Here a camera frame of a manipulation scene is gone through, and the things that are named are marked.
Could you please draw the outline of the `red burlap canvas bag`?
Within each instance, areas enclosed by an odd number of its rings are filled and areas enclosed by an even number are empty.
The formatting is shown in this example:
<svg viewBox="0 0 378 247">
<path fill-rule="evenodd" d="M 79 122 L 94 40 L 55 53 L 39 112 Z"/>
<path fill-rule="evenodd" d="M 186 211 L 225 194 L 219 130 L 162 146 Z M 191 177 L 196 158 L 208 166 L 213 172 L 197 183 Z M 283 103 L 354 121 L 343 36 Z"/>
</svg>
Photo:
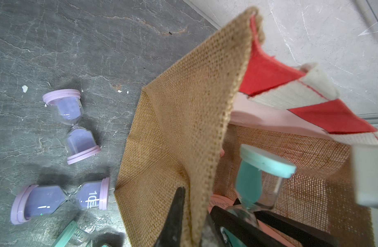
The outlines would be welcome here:
<svg viewBox="0 0 378 247">
<path fill-rule="evenodd" d="M 133 247 L 151 247 L 178 187 L 186 190 L 181 241 L 198 246 L 212 195 L 230 200 L 249 145 L 296 165 L 273 212 L 373 247 L 370 194 L 378 129 L 356 116 L 315 63 L 287 66 L 262 50 L 263 18 L 249 7 L 141 92 L 115 198 Z"/>
</svg>

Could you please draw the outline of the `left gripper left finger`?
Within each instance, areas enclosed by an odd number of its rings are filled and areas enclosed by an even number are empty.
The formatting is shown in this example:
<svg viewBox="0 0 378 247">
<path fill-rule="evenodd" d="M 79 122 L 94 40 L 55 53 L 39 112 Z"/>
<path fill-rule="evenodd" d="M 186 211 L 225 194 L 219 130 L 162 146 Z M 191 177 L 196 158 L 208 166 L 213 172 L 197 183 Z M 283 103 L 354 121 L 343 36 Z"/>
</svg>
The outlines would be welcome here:
<svg viewBox="0 0 378 247">
<path fill-rule="evenodd" d="M 186 189 L 178 187 L 154 247 L 180 247 Z"/>
</svg>

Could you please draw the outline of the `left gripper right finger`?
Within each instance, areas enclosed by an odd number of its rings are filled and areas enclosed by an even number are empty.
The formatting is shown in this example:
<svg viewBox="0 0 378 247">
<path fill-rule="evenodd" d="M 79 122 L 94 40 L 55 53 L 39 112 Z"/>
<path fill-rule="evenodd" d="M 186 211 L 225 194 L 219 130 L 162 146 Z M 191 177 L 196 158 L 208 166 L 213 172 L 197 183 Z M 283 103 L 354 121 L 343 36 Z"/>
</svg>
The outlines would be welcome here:
<svg viewBox="0 0 378 247">
<path fill-rule="evenodd" d="M 278 214 L 259 211 L 258 227 L 252 226 L 227 211 L 240 206 L 238 200 L 210 199 L 210 216 L 224 247 L 292 247 L 284 236 L 297 241 L 301 247 L 337 247 L 337 239 L 329 233 Z"/>
</svg>

